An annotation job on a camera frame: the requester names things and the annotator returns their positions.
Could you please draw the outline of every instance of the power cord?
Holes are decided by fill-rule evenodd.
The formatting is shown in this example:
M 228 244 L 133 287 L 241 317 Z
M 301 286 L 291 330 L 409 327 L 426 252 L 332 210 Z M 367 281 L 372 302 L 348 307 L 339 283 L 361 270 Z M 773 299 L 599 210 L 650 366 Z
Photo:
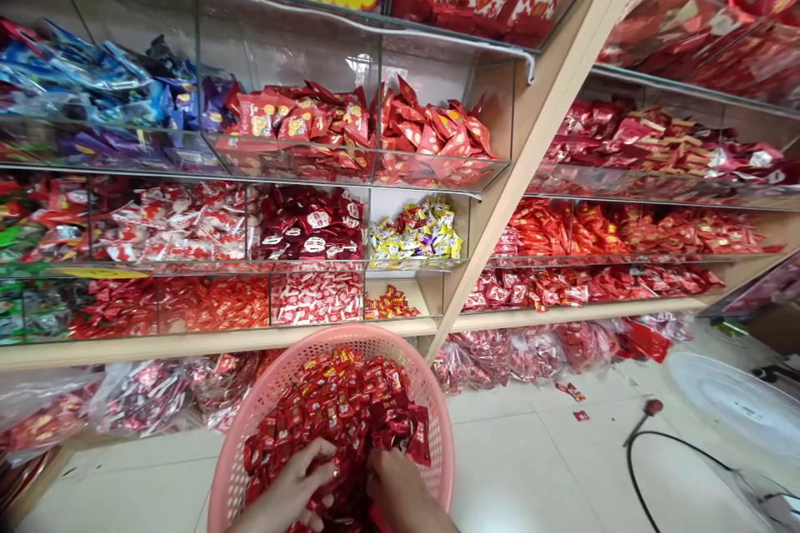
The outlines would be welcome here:
M 693 446 L 688 441 L 684 441 L 684 440 L 680 439 L 679 437 L 671 436 L 671 435 L 669 435 L 667 433 L 662 433 L 660 431 L 638 431 L 638 432 L 634 433 L 631 436 L 630 440 L 628 440 L 628 444 L 627 444 L 627 473 L 631 476 L 631 483 L 633 483 L 633 490 L 636 491 L 636 497 L 639 499 L 639 504 L 642 505 L 642 510 L 644 510 L 644 514 L 647 516 L 647 519 L 650 521 L 650 524 L 652 525 L 652 529 L 656 533 L 661 533 L 661 530 L 658 528 L 658 525 L 656 525 L 656 521 L 653 519 L 653 515 L 650 514 L 650 510 L 648 509 L 647 502 L 645 502 L 644 498 L 642 497 L 642 492 L 639 490 L 639 484 L 636 482 L 636 475 L 633 472 L 633 460 L 632 460 L 632 458 L 633 458 L 633 442 L 636 441 L 636 439 L 638 439 L 639 437 L 644 436 L 644 435 L 656 435 L 656 436 L 660 436 L 660 437 L 666 437 L 667 439 L 671 439 L 673 441 L 677 441 L 678 443 L 684 444 L 686 447 L 696 451 L 698 454 L 700 454 L 702 456 L 705 456 L 711 462 L 715 462 L 718 466 L 723 468 L 725 471 L 733 472 L 733 469 L 730 466 L 728 466 L 727 464 L 725 464 L 724 462 L 718 460 L 717 458 L 714 458 L 713 456 L 711 456 L 711 454 L 708 454 L 706 451 L 701 450 L 697 446 Z

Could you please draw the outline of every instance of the wooden shelf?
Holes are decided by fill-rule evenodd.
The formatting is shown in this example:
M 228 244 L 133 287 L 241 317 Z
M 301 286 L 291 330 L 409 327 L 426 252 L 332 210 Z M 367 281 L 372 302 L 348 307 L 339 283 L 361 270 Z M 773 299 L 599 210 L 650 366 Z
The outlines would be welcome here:
M 580 308 L 552 308 L 547 312 L 535 310 L 505 312 L 474 312 L 459 316 L 452 331 L 476 331 L 480 329 L 500 329 L 505 327 L 552 325 L 559 322 L 591 321 L 594 319 L 638 316 L 653 312 L 700 311 L 706 302 L 694 297 L 665 298 L 663 300 L 640 300 L 612 302 L 608 304 L 587 304 Z
M 377 324 L 402 337 L 434 335 L 437 331 L 437 323 L 432 318 L 386 321 Z M 0 371 L 288 347 L 327 326 L 329 325 L 7 346 L 0 350 Z

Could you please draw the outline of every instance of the candy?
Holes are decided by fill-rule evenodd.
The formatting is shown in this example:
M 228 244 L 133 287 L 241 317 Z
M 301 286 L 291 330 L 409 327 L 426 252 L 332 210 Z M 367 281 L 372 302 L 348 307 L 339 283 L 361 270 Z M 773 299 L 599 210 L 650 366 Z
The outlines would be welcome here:
M 452 333 L 450 339 L 465 348 L 483 373 L 494 383 L 508 384 L 511 375 L 512 345 L 508 330 L 487 329 L 485 331 L 465 331 Z
M 445 341 L 432 365 L 442 391 L 453 395 L 461 393 L 469 381 L 471 362 L 464 348 L 454 341 Z
M 723 287 L 719 277 L 695 266 L 486 269 L 462 311 L 535 308 L 545 312 L 552 306 L 583 306 L 590 301 L 695 296 Z
M 560 323 L 556 325 L 556 334 L 569 366 L 578 373 L 589 367 L 610 364 L 619 348 L 614 333 L 603 327 L 601 321 Z M 565 391 L 581 401 L 577 390 L 567 386 Z
M 406 295 L 393 285 L 387 285 L 386 293 L 377 300 L 370 300 L 369 294 L 365 293 L 364 301 L 364 320 L 373 319 L 393 319 L 393 318 L 414 318 L 420 315 L 420 311 L 408 305 Z
M 361 273 L 288 273 L 273 277 L 272 324 L 312 325 L 363 317 Z
M 549 326 L 511 330 L 511 372 L 530 383 L 557 382 L 566 366 L 561 342 Z
M 294 404 L 303 386 L 317 380 L 347 384 L 335 390 L 314 386 L 300 404 Z M 364 531 L 370 522 L 366 490 L 372 448 L 399 447 L 418 464 L 431 465 L 428 409 L 412 403 L 408 394 L 403 368 L 380 356 L 364 361 L 360 351 L 339 347 L 308 361 L 298 383 L 285 390 L 245 441 L 242 462 L 250 477 L 246 503 L 252 504 L 269 488 L 296 450 L 321 436 L 337 447 L 329 459 L 335 475 L 314 493 L 309 506 L 335 523 L 336 531 Z M 321 463 L 315 461 L 309 470 Z M 323 503 L 327 496 L 332 502 Z M 297 529 L 294 525 L 289 530 Z
M 363 258 L 363 204 L 341 187 L 326 192 L 310 186 L 271 186 L 261 209 L 264 222 L 258 257 L 352 259 L 353 265 Z
M 184 363 L 189 388 L 205 417 L 221 420 L 217 414 L 235 406 L 255 380 L 262 361 L 261 352 L 216 354 L 189 358 Z
M 455 213 L 438 195 L 422 204 L 407 204 L 397 223 L 389 218 L 370 227 L 370 246 L 375 266 L 382 261 L 435 262 L 443 265 L 461 258 L 463 239 L 455 232 Z
M 171 427 L 189 397 L 180 361 L 117 362 L 106 366 L 90 418 L 98 433 L 147 437 Z

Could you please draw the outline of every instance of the hand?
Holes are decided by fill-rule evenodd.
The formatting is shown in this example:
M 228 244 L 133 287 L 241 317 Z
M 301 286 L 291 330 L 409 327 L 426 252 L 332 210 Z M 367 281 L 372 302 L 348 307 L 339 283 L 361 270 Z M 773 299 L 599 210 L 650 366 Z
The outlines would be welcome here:
M 431 496 L 417 466 L 400 450 L 372 450 L 367 469 L 367 494 L 380 506 L 393 533 L 458 533 Z
M 284 533 L 300 521 L 317 533 L 323 530 L 323 520 L 316 512 L 306 508 L 314 492 L 336 475 L 336 467 L 327 462 L 307 475 L 315 458 L 333 458 L 336 446 L 318 437 L 292 456 L 283 471 L 242 515 L 229 533 Z M 325 496 L 322 504 L 329 508 L 332 496 Z

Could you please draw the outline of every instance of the basket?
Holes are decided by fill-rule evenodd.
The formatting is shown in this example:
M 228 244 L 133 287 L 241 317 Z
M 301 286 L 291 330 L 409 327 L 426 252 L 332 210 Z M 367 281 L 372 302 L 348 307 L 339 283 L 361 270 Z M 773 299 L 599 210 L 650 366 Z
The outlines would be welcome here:
M 365 360 L 375 356 L 391 358 L 405 368 L 409 396 L 415 403 L 427 406 L 430 420 L 431 467 L 419 466 L 419 470 L 433 497 L 447 512 L 450 511 L 455 476 L 453 428 L 447 403 L 430 366 L 407 341 L 386 329 L 366 324 L 342 324 L 327 327 L 290 347 L 258 378 L 247 394 L 226 434 L 217 460 L 208 502 L 208 533 L 226 531 L 244 508 L 248 486 L 248 474 L 243 466 L 244 441 L 256 432 L 261 419 L 278 403 L 278 398 L 292 384 L 300 366 L 338 346 L 361 350 Z

